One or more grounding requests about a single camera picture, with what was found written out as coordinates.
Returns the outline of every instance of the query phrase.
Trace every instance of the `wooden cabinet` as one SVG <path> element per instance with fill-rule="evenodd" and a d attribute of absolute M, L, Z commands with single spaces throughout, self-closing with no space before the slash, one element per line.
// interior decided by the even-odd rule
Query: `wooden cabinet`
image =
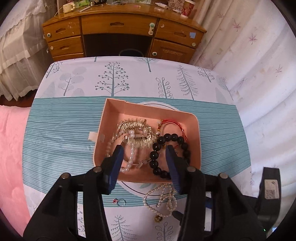
<path fill-rule="evenodd" d="M 189 63 L 206 33 L 171 10 L 130 3 L 61 14 L 46 21 L 43 31 L 55 61 L 137 49 L 145 57 L 182 63 Z"/>
<path fill-rule="evenodd" d="M 79 18 L 70 18 L 52 23 L 44 26 L 43 31 L 47 42 L 80 35 Z"/>
<path fill-rule="evenodd" d="M 203 32 L 173 21 L 160 19 L 155 38 L 197 48 Z"/>
<path fill-rule="evenodd" d="M 61 61 L 61 60 L 66 60 L 66 59 L 74 59 L 74 58 L 83 58 L 84 54 L 83 53 L 72 53 L 72 54 L 65 54 L 65 55 L 60 55 L 60 56 L 55 56 L 52 57 L 54 61 Z"/>
<path fill-rule="evenodd" d="M 188 63 L 194 51 L 195 49 L 181 44 L 154 39 L 149 57 Z"/>
<path fill-rule="evenodd" d="M 150 30 L 150 23 L 156 24 L 157 18 L 128 13 L 93 14 L 81 17 L 82 34 L 133 33 L 146 35 Z"/>
<path fill-rule="evenodd" d="M 60 39 L 48 44 L 53 57 L 65 54 L 82 53 L 81 36 Z"/>

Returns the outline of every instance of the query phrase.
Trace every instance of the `black bead bracelet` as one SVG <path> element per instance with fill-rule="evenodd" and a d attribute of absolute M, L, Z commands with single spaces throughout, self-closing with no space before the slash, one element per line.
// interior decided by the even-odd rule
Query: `black bead bracelet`
<path fill-rule="evenodd" d="M 181 145 L 181 148 L 183 150 L 183 158 L 184 160 L 189 164 L 190 163 L 190 155 L 191 152 L 188 150 L 189 145 L 185 142 L 184 137 L 178 136 L 177 134 L 165 134 L 164 136 L 160 136 L 157 139 L 157 142 L 152 145 L 153 151 L 150 152 L 150 167 L 153 169 L 153 174 L 158 176 L 160 175 L 161 178 L 163 179 L 170 179 L 170 173 L 161 170 L 161 168 L 158 167 L 158 151 L 161 150 L 161 147 L 164 145 L 165 142 L 169 141 L 176 141 L 178 142 L 179 145 Z"/>

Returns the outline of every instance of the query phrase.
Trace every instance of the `qr code label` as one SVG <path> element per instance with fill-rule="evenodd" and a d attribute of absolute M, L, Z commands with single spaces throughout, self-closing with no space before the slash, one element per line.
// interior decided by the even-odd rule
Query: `qr code label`
<path fill-rule="evenodd" d="M 279 184 L 275 179 L 265 179 L 265 199 L 279 199 Z"/>

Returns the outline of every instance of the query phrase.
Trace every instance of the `table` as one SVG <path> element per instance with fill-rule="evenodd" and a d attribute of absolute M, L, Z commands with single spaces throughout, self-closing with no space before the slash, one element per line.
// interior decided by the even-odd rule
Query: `table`
<path fill-rule="evenodd" d="M 226 172 L 244 195 L 251 195 L 247 140 L 223 78 L 207 69 L 166 60 L 79 58 L 49 67 L 29 114 L 22 163 L 31 215 L 63 172 L 77 175 L 93 167 L 94 143 L 88 140 L 88 134 L 98 130 L 105 99 L 110 96 L 195 114 L 200 124 L 201 170 L 212 175 Z M 112 193 L 103 196 L 109 228 L 124 222 L 131 230 L 127 237 L 132 239 L 155 240 L 168 233 L 176 239 L 179 222 L 169 217 L 155 223 L 154 214 L 143 206 L 144 194 L 153 187 L 153 183 L 118 181 Z M 126 205 L 117 206 L 115 198 L 124 199 Z M 177 210 L 184 211 L 186 197 L 176 198 Z M 157 201 L 155 196 L 148 203 L 154 205 Z M 78 194 L 81 235 L 82 203 Z M 208 228 L 210 222 L 206 221 L 205 226 Z"/>

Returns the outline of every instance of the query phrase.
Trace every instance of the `drawer handle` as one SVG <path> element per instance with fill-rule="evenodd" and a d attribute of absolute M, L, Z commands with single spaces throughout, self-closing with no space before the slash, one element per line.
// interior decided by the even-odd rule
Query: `drawer handle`
<path fill-rule="evenodd" d="M 58 33 L 65 32 L 65 31 L 66 31 L 65 28 L 59 28 L 59 29 L 56 30 L 55 32 L 58 34 Z"/>
<path fill-rule="evenodd" d="M 153 32 L 152 32 L 152 30 L 154 29 L 154 27 L 155 27 L 155 23 L 150 23 L 149 24 L 149 27 L 150 27 L 150 29 L 149 29 L 149 32 L 148 32 L 148 34 L 149 35 L 153 35 Z"/>
<path fill-rule="evenodd" d="M 61 47 L 61 49 L 68 49 L 69 48 L 69 46 L 63 46 L 63 47 Z"/>
<path fill-rule="evenodd" d="M 186 37 L 186 35 L 185 34 L 183 34 L 183 33 L 179 33 L 179 32 L 174 32 L 174 35 L 178 35 L 178 36 L 180 36 L 180 37 Z"/>
<path fill-rule="evenodd" d="M 121 22 L 110 23 L 110 26 L 124 26 L 124 23 L 121 23 Z"/>

